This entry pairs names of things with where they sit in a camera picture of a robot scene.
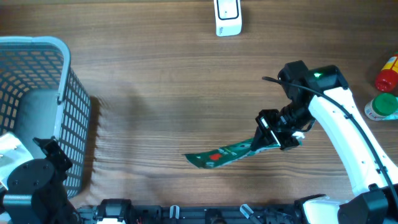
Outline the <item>green 3M gloves package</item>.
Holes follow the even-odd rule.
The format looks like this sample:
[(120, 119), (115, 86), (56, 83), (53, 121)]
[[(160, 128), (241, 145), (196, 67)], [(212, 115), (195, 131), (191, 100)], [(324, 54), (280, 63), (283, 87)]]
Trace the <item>green 3M gloves package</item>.
[(184, 156), (189, 163), (199, 169), (214, 169), (244, 159), (245, 157), (254, 156), (262, 151), (280, 147), (279, 144), (273, 142), (272, 144), (252, 150), (252, 142), (253, 139), (247, 139), (212, 151), (184, 154)]

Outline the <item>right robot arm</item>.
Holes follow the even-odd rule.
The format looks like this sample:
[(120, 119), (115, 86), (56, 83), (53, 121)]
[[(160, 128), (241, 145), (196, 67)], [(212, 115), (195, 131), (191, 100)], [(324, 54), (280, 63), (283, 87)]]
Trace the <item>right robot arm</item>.
[(334, 65), (310, 70), (303, 61), (287, 63), (276, 79), (291, 100), (281, 110), (256, 118), (253, 151), (276, 144), (299, 145), (297, 135), (318, 121), (349, 177), (354, 197), (338, 202), (326, 195), (295, 201), (297, 223), (397, 223), (397, 166), (362, 119), (348, 82)]

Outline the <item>grey plastic shopping basket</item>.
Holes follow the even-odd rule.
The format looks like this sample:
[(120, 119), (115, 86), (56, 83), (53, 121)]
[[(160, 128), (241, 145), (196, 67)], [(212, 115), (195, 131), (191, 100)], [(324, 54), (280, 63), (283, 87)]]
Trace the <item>grey plastic shopping basket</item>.
[(63, 182), (68, 198), (82, 189), (90, 115), (90, 96), (62, 40), (1, 37), (1, 134), (18, 138), (35, 159), (44, 154), (34, 138), (56, 140), (72, 161)]

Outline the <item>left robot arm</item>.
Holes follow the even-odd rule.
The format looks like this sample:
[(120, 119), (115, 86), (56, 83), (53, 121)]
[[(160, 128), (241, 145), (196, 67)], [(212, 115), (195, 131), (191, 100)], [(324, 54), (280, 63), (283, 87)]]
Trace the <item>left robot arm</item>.
[(63, 185), (71, 160), (54, 139), (33, 142), (43, 159), (34, 159), (14, 134), (1, 136), (1, 213), (9, 223), (81, 223)]

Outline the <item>green lid jar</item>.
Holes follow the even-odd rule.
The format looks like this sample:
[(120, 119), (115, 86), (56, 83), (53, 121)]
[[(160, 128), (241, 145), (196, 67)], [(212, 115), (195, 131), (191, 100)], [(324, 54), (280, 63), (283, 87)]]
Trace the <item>green lid jar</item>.
[(397, 97), (382, 93), (366, 104), (364, 113), (373, 121), (397, 120)]

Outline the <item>white barcode scanner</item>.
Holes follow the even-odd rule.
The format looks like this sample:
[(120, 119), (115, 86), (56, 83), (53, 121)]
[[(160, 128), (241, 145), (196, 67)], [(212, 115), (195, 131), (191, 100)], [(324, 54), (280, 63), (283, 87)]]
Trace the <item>white barcode scanner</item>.
[(243, 20), (240, 0), (214, 0), (216, 35), (227, 37), (239, 35)]

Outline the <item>yellow red sauce bottle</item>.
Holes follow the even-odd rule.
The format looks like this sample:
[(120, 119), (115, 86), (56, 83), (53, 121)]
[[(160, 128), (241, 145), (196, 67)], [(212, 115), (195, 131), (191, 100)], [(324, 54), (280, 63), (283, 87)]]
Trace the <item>yellow red sauce bottle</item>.
[(397, 86), (397, 52), (383, 66), (374, 84), (381, 92), (391, 92)]

